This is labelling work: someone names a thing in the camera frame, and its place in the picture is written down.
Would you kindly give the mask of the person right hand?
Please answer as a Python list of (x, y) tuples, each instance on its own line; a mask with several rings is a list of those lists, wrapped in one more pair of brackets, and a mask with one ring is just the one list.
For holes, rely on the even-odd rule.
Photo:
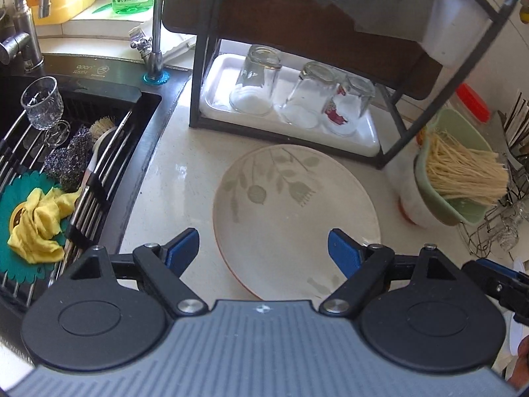
[(509, 383), (516, 389), (523, 389), (529, 382), (529, 367), (528, 367), (528, 353), (529, 353), (529, 336), (525, 336), (521, 340), (517, 348), (517, 360), (512, 376), (509, 378)]

